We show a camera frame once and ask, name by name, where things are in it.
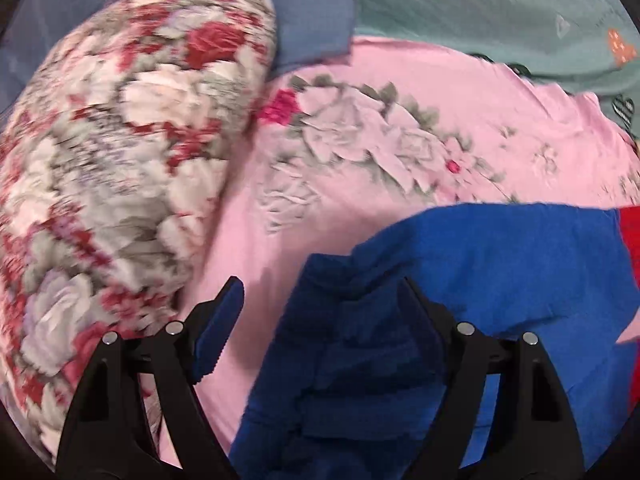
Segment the blue pants with red trim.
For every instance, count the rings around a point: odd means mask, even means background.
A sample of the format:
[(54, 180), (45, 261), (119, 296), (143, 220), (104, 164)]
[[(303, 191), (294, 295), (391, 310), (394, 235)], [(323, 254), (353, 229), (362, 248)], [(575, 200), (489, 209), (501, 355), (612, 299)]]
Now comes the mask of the blue pants with red trim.
[(639, 211), (460, 205), (402, 220), (299, 274), (230, 460), (243, 479), (398, 479), (477, 335), (536, 335), (587, 464), (639, 393)]

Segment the teal heart print cloth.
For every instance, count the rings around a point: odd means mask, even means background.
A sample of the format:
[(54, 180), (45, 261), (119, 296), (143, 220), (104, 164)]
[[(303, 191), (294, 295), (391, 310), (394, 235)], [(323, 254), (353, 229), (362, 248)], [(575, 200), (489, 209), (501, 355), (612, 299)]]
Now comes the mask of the teal heart print cloth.
[(620, 0), (355, 0), (360, 35), (440, 44), (506, 64), (639, 135), (639, 29)]

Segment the red white floral quilt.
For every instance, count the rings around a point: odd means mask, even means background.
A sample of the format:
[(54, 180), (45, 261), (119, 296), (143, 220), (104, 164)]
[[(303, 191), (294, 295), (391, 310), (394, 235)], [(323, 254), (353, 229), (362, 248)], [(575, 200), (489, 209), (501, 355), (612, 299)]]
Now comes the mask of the red white floral quilt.
[(53, 465), (101, 336), (175, 314), (276, 52), (272, 0), (118, 0), (1, 135), (1, 401)]

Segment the pink floral bed sheet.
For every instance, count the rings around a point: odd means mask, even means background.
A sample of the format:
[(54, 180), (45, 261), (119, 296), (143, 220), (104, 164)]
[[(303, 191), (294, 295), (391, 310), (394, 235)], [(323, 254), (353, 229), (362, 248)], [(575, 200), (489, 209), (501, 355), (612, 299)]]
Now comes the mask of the pink floral bed sheet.
[(460, 203), (639, 201), (639, 159), (590, 93), (420, 42), (359, 37), (347, 60), (286, 74), (238, 151), (190, 308), (229, 276), (245, 304), (196, 391), (223, 448), (306, 261), (348, 254), (386, 226)]

